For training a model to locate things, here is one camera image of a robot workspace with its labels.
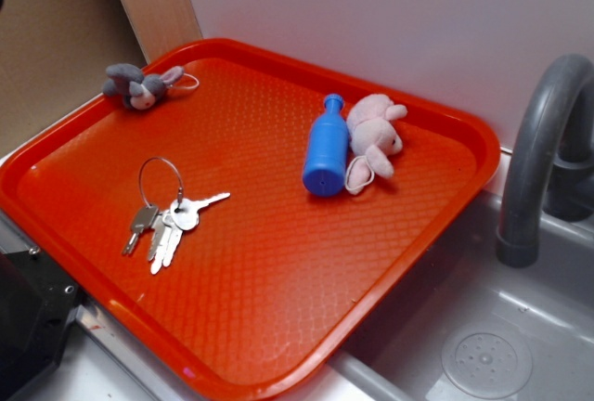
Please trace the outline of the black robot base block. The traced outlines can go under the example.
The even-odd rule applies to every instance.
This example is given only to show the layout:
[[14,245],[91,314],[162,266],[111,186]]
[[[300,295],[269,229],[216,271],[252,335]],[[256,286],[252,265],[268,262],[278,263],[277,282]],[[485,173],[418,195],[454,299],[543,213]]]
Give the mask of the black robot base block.
[[61,364],[83,292],[46,252],[1,255],[1,398],[14,400]]

